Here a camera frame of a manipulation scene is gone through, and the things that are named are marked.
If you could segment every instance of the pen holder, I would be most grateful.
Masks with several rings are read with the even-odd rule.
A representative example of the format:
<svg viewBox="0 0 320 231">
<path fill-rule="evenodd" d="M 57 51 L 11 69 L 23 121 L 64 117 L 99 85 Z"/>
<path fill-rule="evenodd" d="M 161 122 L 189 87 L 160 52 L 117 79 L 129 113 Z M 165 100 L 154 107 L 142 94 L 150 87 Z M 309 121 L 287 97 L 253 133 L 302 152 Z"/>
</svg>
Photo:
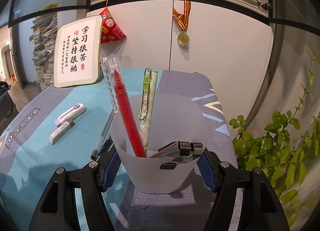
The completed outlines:
<svg viewBox="0 0 320 231">
<path fill-rule="evenodd" d="M 136 124 L 141 109 L 142 95 L 130 98 Z M 187 178 L 197 160 L 178 164 L 174 170 L 160 169 L 172 158 L 140 158 L 134 156 L 121 115 L 115 115 L 111 137 L 134 186 L 147 194 L 168 194 L 177 190 Z M 209 133 L 198 105 L 185 97 L 172 94 L 156 94 L 147 157 L 173 141 L 208 143 Z"/>
</svg>

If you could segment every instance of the tablecloth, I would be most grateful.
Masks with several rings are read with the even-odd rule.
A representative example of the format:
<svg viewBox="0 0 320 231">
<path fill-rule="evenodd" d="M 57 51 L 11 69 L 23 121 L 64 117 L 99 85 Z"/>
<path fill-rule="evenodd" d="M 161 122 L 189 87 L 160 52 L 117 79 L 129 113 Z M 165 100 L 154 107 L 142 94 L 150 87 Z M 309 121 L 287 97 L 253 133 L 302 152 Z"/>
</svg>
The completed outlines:
<svg viewBox="0 0 320 231">
<path fill-rule="evenodd" d="M 210 81 L 199 73 L 158 72 L 157 93 L 181 95 L 196 102 L 209 128 L 207 148 L 236 167 L 222 107 Z M 124 68 L 123 74 L 128 95 L 141 94 L 144 70 Z M 84 104 L 86 112 L 75 119 L 71 130 L 51 145 L 49 137 L 56 129 L 54 121 L 77 103 Z M 28 230 L 34 209 L 54 171 L 59 167 L 80 169 L 90 161 L 92 148 L 110 110 L 102 76 L 92 85 L 50 87 L 20 112 L 7 128 L 7 138 L 1 136 L 0 198 L 20 231 Z M 121 165 L 114 185 L 103 198 L 118 231 L 200 231 L 215 194 L 205 187 L 197 167 L 177 191 L 166 195 L 144 194 L 134 188 Z M 76 205 L 81 230 L 88 230 L 80 189 L 76 189 Z M 230 230 L 237 229 L 240 211 L 241 192 L 238 192 Z"/>
</svg>

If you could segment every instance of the medal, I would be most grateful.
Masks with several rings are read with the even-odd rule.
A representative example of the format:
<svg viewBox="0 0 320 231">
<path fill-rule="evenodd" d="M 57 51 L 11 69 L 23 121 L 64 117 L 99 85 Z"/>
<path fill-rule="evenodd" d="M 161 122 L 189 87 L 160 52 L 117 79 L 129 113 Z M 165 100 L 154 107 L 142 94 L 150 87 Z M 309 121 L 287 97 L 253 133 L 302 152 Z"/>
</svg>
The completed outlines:
<svg viewBox="0 0 320 231">
<path fill-rule="evenodd" d="M 186 33 L 186 30 L 188 28 L 188 22 L 189 22 L 189 15 L 191 10 L 191 2 L 190 1 L 184 1 L 184 13 L 180 14 L 175 9 L 173 9 L 172 16 L 176 20 L 177 24 L 182 30 L 182 33 L 178 36 L 178 44 L 180 46 L 186 46 L 190 42 L 190 38 L 188 34 Z"/>
<path fill-rule="evenodd" d="M 186 34 L 186 32 L 182 32 L 179 36 L 178 36 L 178 43 L 180 46 L 186 46 L 189 44 L 190 38 L 188 36 L 188 34 Z"/>
</svg>

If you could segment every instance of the red and yellow striped ribbon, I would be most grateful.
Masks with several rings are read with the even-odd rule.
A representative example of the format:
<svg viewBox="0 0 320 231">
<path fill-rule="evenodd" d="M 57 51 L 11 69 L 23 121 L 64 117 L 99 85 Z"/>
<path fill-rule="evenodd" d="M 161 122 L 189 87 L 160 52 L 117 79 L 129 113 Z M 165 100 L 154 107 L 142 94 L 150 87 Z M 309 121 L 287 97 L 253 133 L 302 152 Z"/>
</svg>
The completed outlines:
<svg viewBox="0 0 320 231">
<path fill-rule="evenodd" d="M 177 21 L 177 24 L 181 28 L 182 31 L 185 31 L 188 28 L 189 15 L 191 10 L 191 2 L 184 1 L 184 13 L 180 14 L 175 9 L 173 9 L 172 16 Z"/>
</svg>

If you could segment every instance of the metal screw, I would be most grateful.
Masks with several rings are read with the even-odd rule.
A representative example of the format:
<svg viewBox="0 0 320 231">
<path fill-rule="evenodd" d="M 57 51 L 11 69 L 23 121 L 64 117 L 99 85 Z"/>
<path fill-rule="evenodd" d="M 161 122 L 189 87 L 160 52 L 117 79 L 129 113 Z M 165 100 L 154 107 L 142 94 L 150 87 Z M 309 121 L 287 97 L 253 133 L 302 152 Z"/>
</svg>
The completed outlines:
<svg viewBox="0 0 320 231">
<path fill-rule="evenodd" d="M 90 162 L 90 163 L 89 163 L 89 167 L 90 167 L 90 168 L 94 168 L 94 167 L 96 167 L 97 165 L 98 165 L 97 162 Z"/>
<path fill-rule="evenodd" d="M 230 166 L 229 162 L 221 162 L 220 165 L 223 167 L 223 168 L 228 168 Z"/>
<path fill-rule="evenodd" d="M 255 167 L 255 168 L 254 168 L 254 172 L 255 172 L 255 173 L 258 173 L 258 174 L 261 174 L 261 173 L 262 173 L 262 170 L 261 170 L 261 168 Z"/>
<path fill-rule="evenodd" d="M 61 174 L 61 173 L 63 173 L 64 172 L 64 168 L 58 168 L 57 170 L 56 170 L 56 173 L 58 173 L 58 174 Z"/>
</svg>

